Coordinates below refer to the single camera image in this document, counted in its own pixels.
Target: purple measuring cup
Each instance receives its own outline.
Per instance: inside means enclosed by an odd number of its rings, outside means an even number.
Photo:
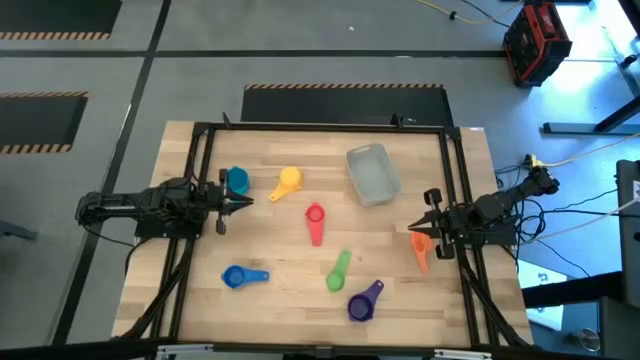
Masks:
[[[380,280],[376,280],[369,288],[359,294],[354,295],[349,300],[347,310],[351,321],[367,321],[373,318],[376,300],[384,288]]]

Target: clear plastic container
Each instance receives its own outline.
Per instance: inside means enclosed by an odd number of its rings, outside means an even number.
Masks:
[[[349,150],[347,168],[362,206],[387,202],[402,192],[400,177],[382,144]]]

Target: gray floor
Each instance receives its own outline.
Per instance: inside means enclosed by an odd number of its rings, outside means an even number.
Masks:
[[[440,3],[480,19],[462,3]],[[494,0],[476,3],[493,14],[511,6]],[[107,42],[0,41],[0,49],[144,49],[160,4],[159,0],[126,1],[114,36]],[[598,10],[603,7],[600,2],[597,5]],[[254,82],[442,83],[455,124],[486,128],[496,168],[517,163],[527,153],[555,162],[607,144],[613,139],[548,137],[539,132],[547,121],[598,122],[633,97],[614,61],[620,54],[612,50],[599,13],[592,10],[560,8],[575,40],[571,60],[542,87],[530,90],[513,86],[503,59],[155,60],[116,191],[147,186],[166,121],[220,121],[223,111],[238,119],[243,87]],[[509,23],[513,16],[515,12],[504,21]],[[502,35],[497,25],[450,22],[412,0],[175,0],[160,48],[499,50]],[[76,201],[102,182],[141,63],[141,59],[0,59],[0,91],[88,90],[91,96],[72,152],[0,157],[0,218],[40,232],[35,243],[0,241],[1,348],[49,340],[83,240],[73,220]],[[632,140],[553,169],[561,191],[540,202],[553,208],[614,189],[615,162],[640,158],[639,144]],[[515,178],[504,180],[508,184]],[[583,208],[615,207],[616,198],[611,195]],[[581,215],[550,214],[547,232],[585,220]],[[131,222],[110,222],[104,228],[105,235],[118,239],[131,239],[132,233]],[[620,269],[615,219],[548,243],[591,274]],[[109,337],[125,255],[117,245],[100,243],[70,341]],[[521,257],[571,276],[584,276],[538,245],[525,246]]]

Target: black metal frame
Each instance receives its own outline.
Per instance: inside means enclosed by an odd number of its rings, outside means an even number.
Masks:
[[[200,166],[200,182],[206,181],[206,175],[209,169],[209,161],[211,158],[211,152],[214,142],[214,134],[217,130],[260,130],[260,131],[313,131],[313,132],[375,132],[375,133],[420,133],[437,135],[440,143],[440,150],[442,154],[442,166],[445,177],[445,184],[447,187],[447,194],[449,198],[449,206],[453,206],[456,203],[455,185],[453,179],[453,172],[451,168],[451,159],[449,156],[448,142],[449,137],[454,143],[454,149],[456,152],[456,159],[458,163],[458,169],[460,173],[460,181],[462,183],[462,189],[464,193],[464,201],[471,202],[471,187],[469,184],[466,162],[462,149],[462,139],[458,128],[444,128],[435,126],[402,126],[398,124],[393,125],[339,125],[339,124],[279,124],[279,123],[232,123],[229,121],[226,114],[223,114],[222,123],[196,123],[194,125],[193,135],[191,138],[191,144],[189,147],[189,153],[194,154],[188,157],[187,164],[185,166],[185,176],[190,176],[194,168],[192,159],[195,156],[195,152],[198,148],[198,142],[200,140],[199,134],[203,131],[207,131],[207,139],[204,148],[203,161]],[[167,251],[165,259],[165,265],[163,269],[163,275],[169,272],[169,269],[173,267],[173,260],[176,258],[177,246],[171,246]],[[459,248],[458,262],[462,273],[462,266],[466,260],[466,250],[463,246]],[[486,269],[484,264],[484,258],[482,255],[482,249],[479,247],[473,247],[472,249],[476,271],[478,272],[478,278],[480,279],[481,286],[484,291],[489,293],[489,287],[486,277]],[[169,330],[169,338],[177,339],[179,323],[182,315],[182,306],[184,303],[184,297],[186,293],[186,286],[188,281],[188,275],[186,275],[178,285],[178,292],[176,294],[176,301],[173,308],[173,316],[171,319],[171,326]],[[472,288],[468,283],[468,280],[461,276],[461,283],[463,289],[463,297],[465,304],[465,311],[468,322],[469,338],[472,346],[479,345],[480,334],[478,331],[478,324],[475,314],[475,307],[473,305]],[[162,315],[159,314],[154,320],[154,324],[158,324],[161,321]],[[489,342],[492,345],[498,345],[498,334],[495,325],[491,321],[489,314],[485,315],[487,322],[487,329],[489,334]],[[155,325],[153,328],[154,335],[159,335],[159,325]],[[422,355],[424,352],[415,353],[414,355]]]
[[[205,149],[200,165],[199,184],[206,181],[209,170],[209,163],[213,151],[213,142],[215,132],[217,130],[259,130],[259,131],[307,131],[307,132],[369,132],[369,133],[419,133],[427,135],[437,135],[440,143],[442,155],[442,166],[449,196],[449,206],[456,203],[455,185],[453,172],[451,168],[451,158],[449,156],[448,140],[454,144],[456,159],[460,173],[460,181],[462,184],[465,202],[471,201],[471,187],[469,184],[466,162],[464,159],[462,139],[458,128],[453,127],[435,127],[435,126],[400,126],[400,125],[339,125],[339,124],[280,124],[280,123],[231,123],[227,116],[223,114],[223,123],[195,123],[192,132],[191,144],[189,146],[189,155],[185,164],[185,176],[191,177],[195,167],[195,155],[198,150],[201,135],[207,133],[205,141]],[[166,284],[168,273],[174,266],[177,253],[178,239],[170,239],[165,258],[162,282],[160,287]],[[152,338],[150,339],[117,339],[108,342],[73,344],[52,347],[37,347],[26,349],[15,349],[8,351],[0,351],[0,356],[7,359],[18,358],[47,358],[47,359],[84,359],[90,354],[91,358],[101,359],[129,359],[132,357],[152,356],[158,351],[158,347],[162,345],[178,344],[178,331],[182,310],[186,295],[186,286],[188,281],[188,270],[193,255],[193,247],[196,239],[186,239],[185,252],[187,269],[180,278],[176,291],[176,299],[172,309],[171,324],[168,337],[155,337],[159,335],[160,323],[162,321],[162,311],[159,311],[155,318],[152,318]],[[458,264],[461,270],[461,282],[463,288],[463,297],[465,301],[465,310],[469,323],[470,347],[467,349],[446,349],[432,347],[389,347],[389,346],[343,346],[343,345],[288,345],[288,344],[243,344],[243,343],[208,343],[206,350],[208,351],[239,351],[239,352],[275,352],[284,354],[306,354],[319,357],[331,357],[337,355],[417,355],[423,357],[434,357],[437,354],[443,355],[443,351],[475,351],[488,352],[500,355],[503,359],[593,359],[592,357],[575,357],[574,355],[558,354],[542,352],[534,350],[532,347],[504,348],[499,346],[496,324],[492,323],[492,319],[502,320],[497,324],[501,326],[505,338],[509,339],[509,332],[515,333],[508,326],[506,320],[502,317],[499,310],[493,305],[489,289],[487,285],[486,269],[484,267],[484,258],[482,249],[473,247],[471,251],[476,260],[476,270],[478,277],[476,278],[469,261],[467,259],[467,249],[463,246],[457,248]],[[485,306],[485,316],[489,334],[490,344],[482,344],[480,342],[477,320],[475,317],[474,300],[471,288],[480,298]],[[510,343],[510,345],[523,345],[522,343]]]

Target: wooden tabletop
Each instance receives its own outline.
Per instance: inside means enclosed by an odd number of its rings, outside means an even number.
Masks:
[[[182,176],[192,122],[169,122],[151,185]],[[482,129],[462,129],[474,196],[496,191]],[[391,202],[362,207],[346,169],[348,150],[385,146],[403,185]],[[462,198],[453,144],[450,156],[456,193]],[[240,166],[251,179],[255,204],[227,219],[227,234],[212,229],[210,217],[196,242],[179,339],[203,342],[340,344],[385,346],[469,346],[456,260],[428,254],[423,274],[410,245],[407,225],[426,211],[422,193],[446,186],[438,137],[428,134],[372,134],[282,131],[216,131],[209,179],[220,168]],[[272,203],[269,193],[280,170],[297,166],[303,187]],[[304,212],[313,202],[326,211],[324,242],[311,246]],[[113,334],[133,325],[158,290],[168,240],[154,239],[132,256]],[[344,288],[330,293],[325,278],[341,250],[352,252]],[[485,246],[491,295],[520,336],[531,341],[513,259]],[[268,270],[268,283],[232,290],[221,280],[232,264]],[[373,320],[347,317],[349,298],[376,279],[384,283]],[[481,338],[484,318],[476,299]],[[172,300],[164,316],[168,329]]]

